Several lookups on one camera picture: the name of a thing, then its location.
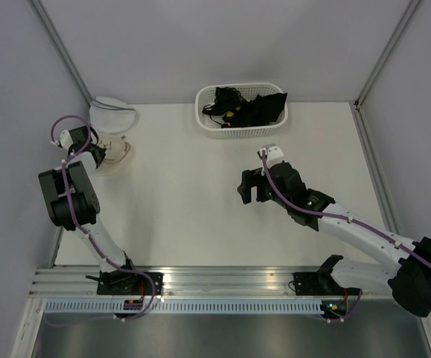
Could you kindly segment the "white mesh laundry bag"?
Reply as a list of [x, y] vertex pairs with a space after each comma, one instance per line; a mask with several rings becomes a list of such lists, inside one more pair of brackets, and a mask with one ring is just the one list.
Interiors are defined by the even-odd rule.
[[131, 164], [133, 160], [134, 149], [125, 135], [101, 134], [98, 147], [105, 150], [105, 157], [95, 170], [95, 176], [114, 175]]

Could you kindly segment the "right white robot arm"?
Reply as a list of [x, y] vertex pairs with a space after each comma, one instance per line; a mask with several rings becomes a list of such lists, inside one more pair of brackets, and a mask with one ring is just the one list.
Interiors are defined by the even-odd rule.
[[431, 313], [431, 238], [415, 241], [353, 217], [334, 198], [306, 187], [285, 161], [244, 170], [237, 192], [244, 204], [273, 201], [295, 223], [334, 236], [374, 259], [373, 264], [358, 263], [331, 255], [316, 272], [323, 293], [356, 289], [390, 295], [417, 317]]

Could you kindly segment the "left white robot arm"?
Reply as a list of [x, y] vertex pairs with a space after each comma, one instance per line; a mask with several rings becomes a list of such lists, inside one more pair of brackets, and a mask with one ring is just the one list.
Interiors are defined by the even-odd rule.
[[39, 173], [38, 180], [51, 222], [85, 244], [97, 259], [102, 279], [115, 275], [114, 287], [123, 295], [132, 295], [139, 288], [139, 276], [103, 225], [89, 178], [105, 158], [105, 149], [93, 142], [96, 138], [88, 125], [63, 134], [57, 145], [66, 149], [67, 157], [58, 167]]

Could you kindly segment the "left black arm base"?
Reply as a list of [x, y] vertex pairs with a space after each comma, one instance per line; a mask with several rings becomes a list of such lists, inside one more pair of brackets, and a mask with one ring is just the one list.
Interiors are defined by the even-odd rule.
[[86, 275], [88, 280], [94, 280], [98, 295], [160, 295], [163, 287], [163, 273], [144, 271], [144, 275], [134, 273], [136, 266], [130, 259], [122, 266], [124, 270], [112, 270], [110, 272], [99, 272], [99, 276]]

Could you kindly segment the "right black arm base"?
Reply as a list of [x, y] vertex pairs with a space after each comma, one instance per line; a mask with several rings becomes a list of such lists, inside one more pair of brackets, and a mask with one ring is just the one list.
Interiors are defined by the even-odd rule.
[[342, 255], [334, 254], [316, 271], [294, 272], [289, 285], [297, 296], [356, 296], [360, 289], [354, 286], [340, 286], [331, 276], [335, 264], [343, 258]]

